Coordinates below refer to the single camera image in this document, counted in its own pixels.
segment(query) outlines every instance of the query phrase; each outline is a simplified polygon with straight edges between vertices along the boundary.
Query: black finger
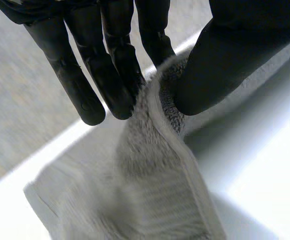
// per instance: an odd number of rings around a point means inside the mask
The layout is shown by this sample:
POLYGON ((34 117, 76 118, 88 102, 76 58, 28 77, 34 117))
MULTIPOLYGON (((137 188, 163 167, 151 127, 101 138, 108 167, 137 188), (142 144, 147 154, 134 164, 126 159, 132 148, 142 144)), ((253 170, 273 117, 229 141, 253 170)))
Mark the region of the black finger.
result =
POLYGON ((45 53, 82 120, 92 126, 101 123, 105 110, 78 66, 63 19, 54 17, 25 28, 45 53))
POLYGON ((290 43, 290 15, 282 14, 290 9, 278 10, 282 5, 275 0, 210 2, 214 18, 203 29, 177 85, 175 104, 185 115, 223 100, 290 43))
POLYGON ((145 80, 129 36, 134 12, 133 0, 102 0, 100 5, 107 49, 119 76, 136 102, 145 80))
POLYGON ((170 38, 165 34, 168 25, 170 0, 135 0, 141 42, 158 67, 175 55, 170 38))
POLYGON ((91 4, 72 10, 66 14, 65 20, 109 110, 118 119, 129 118, 133 99, 105 50, 100 8, 91 4))

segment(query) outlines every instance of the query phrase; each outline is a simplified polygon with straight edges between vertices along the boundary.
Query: towel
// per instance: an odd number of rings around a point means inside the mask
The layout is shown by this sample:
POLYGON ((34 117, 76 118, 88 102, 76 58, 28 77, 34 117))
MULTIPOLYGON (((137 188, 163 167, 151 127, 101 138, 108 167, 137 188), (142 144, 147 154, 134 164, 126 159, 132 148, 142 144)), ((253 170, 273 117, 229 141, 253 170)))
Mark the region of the towel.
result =
POLYGON ((26 187, 53 239, 226 239, 183 139, 242 104, 290 58, 290 45, 219 104, 188 117, 173 92, 191 49, 146 77, 130 119, 110 115, 26 187))

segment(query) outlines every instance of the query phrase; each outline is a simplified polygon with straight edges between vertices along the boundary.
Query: robotic hand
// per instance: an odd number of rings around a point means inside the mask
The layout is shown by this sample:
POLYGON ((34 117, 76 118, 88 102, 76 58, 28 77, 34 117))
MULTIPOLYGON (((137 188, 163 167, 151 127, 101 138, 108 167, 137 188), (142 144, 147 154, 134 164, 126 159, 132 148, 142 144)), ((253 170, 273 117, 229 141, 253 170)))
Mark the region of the robotic hand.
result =
MULTIPOLYGON (((82 120, 90 125, 102 122, 105 111, 77 64, 63 20, 115 117, 127 119, 131 115, 144 81, 129 38, 133 0, 99 2, 0 0, 0 9, 11 20, 25 23, 82 120), (46 9, 49 14, 42 14, 46 9), (103 45, 101 15, 109 55, 103 45)), ((170 0, 135 2, 143 46, 158 66, 174 55, 170 39, 164 34, 170 0)), ((290 43, 290 0, 209 3, 213 19, 202 30, 175 90, 175 105, 186 115, 198 114, 220 102, 290 43)))
MULTIPOLYGON (((164 32, 170 0, 136 0, 136 6, 142 44, 158 66, 175 54, 164 32)), ((77 63, 65 23, 112 114, 120 120, 131 116, 144 83, 129 37, 133 0, 0 0, 0 9, 24 24, 86 124, 101 123, 105 110, 77 63)))

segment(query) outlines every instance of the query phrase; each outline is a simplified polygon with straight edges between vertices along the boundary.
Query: black glove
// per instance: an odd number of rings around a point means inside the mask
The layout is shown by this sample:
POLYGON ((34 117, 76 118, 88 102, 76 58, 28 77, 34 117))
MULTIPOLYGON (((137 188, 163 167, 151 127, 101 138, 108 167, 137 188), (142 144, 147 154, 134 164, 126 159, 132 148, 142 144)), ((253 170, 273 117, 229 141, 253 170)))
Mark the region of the black glove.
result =
MULTIPOLYGON (((136 6, 143 46, 158 66, 175 54, 164 34, 170 0, 137 0, 136 6)), ((86 124, 101 123, 105 110, 77 63, 65 22, 112 114, 121 120, 131 116, 144 83, 129 37, 133 0, 0 0, 0 9, 25 25, 86 124)))

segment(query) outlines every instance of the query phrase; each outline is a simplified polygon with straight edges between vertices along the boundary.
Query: gray floor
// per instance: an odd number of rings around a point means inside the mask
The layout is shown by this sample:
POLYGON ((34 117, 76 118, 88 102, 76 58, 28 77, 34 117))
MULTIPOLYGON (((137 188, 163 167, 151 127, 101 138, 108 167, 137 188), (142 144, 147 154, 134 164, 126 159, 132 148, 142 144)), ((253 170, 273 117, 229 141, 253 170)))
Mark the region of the gray floor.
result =
MULTIPOLYGON (((172 45, 210 19, 208 0, 172 0, 166 30, 172 45)), ((136 14, 131 39, 144 70, 151 62, 141 46, 136 14)), ((0 177, 78 118, 43 53, 22 26, 0 12, 0 177)))

